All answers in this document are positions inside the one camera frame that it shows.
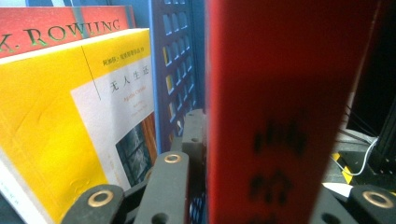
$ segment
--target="red book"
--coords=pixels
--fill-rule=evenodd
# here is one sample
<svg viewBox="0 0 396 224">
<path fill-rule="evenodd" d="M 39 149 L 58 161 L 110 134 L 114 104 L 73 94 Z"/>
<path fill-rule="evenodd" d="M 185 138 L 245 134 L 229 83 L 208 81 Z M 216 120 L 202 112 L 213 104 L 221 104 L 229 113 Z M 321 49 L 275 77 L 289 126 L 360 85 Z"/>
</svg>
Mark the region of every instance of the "red book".
<svg viewBox="0 0 396 224">
<path fill-rule="evenodd" d="M 206 1 L 209 223 L 308 223 L 377 1 Z"/>
<path fill-rule="evenodd" d="M 0 7 L 0 58 L 135 28 L 131 6 Z"/>
</svg>

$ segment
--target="brass ring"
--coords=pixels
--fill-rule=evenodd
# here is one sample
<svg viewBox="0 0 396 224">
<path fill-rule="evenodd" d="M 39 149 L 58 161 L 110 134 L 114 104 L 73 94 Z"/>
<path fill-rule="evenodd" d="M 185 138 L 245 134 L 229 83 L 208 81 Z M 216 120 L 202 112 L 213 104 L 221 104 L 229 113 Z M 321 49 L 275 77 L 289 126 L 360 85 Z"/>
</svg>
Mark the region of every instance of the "brass ring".
<svg viewBox="0 0 396 224">
<path fill-rule="evenodd" d="M 105 194 L 106 198 L 102 201 L 96 201 L 96 197 L 101 195 L 101 194 Z M 111 192 L 108 189 L 102 189 L 100 191 L 97 191 L 96 193 L 94 193 L 89 199 L 88 199 L 88 205 L 90 207 L 100 207 L 103 206 L 105 204 L 108 204 L 114 197 L 113 192 Z"/>
<path fill-rule="evenodd" d="M 383 203 L 379 202 L 378 200 L 374 199 L 373 196 L 377 196 L 381 199 L 384 200 Z M 376 205 L 378 207 L 382 208 L 392 208 L 394 206 L 393 202 L 386 196 L 374 191 L 364 191 L 363 192 L 363 197 L 366 199 L 369 203 L 372 203 L 373 205 Z"/>
<path fill-rule="evenodd" d="M 164 159 L 168 163 L 177 163 L 181 161 L 181 157 L 177 154 L 167 155 Z"/>
</svg>

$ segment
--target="book cover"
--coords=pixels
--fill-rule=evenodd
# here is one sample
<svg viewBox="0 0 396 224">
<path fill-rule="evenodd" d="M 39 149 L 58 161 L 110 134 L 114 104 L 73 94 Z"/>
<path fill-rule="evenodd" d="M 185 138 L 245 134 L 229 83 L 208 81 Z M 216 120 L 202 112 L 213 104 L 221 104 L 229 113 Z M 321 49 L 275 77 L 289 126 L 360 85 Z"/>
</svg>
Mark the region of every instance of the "book cover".
<svg viewBox="0 0 396 224">
<path fill-rule="evenodd" d="M 0 58 L 135 28 L 131 6 L 0 7 Z"/>
<path fill-rule="evenodd" d="M 148 29 L 0 59 L 0 190 L 61 221 L 86 189 L 140 182 L 156 157 Z"/>
<path fill-rule="evenodd" d="M 206 1 L 209 223 L 307 223 L 376 1 Z"/>
</svg>

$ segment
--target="yellow book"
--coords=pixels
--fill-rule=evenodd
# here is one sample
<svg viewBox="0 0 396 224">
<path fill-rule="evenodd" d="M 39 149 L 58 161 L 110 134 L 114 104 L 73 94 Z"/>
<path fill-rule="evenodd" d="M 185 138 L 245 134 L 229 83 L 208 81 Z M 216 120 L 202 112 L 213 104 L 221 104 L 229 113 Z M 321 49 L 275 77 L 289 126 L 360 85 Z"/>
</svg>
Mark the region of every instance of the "yellow book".
<svg viewBox="0 0 396 224">
<path fill-rule="evenodd" d="M 0 77 L 0 190 L 26 222 L 59 223 L 86 189 L 128 189 L 155 159 L 149 29 L 3 58 Z"/>
</svg>

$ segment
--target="red book cover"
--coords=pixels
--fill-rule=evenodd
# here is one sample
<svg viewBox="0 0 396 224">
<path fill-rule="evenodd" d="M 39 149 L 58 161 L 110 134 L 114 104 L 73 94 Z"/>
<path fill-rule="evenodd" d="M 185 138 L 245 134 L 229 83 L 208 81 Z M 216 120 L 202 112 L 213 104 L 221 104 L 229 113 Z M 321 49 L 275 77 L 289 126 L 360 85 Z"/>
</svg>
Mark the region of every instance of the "red book cover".
<svg viewBox="0 0 396 224">
<path fill-rule="evenodd" d="M 0 7 L 0 58 L 135 28 L 131 6 Z"/>
<path fill-rule="evenodd" d="M 308 223 L 377 1 L 206 3 L 209 223 Z"/>
</svg>

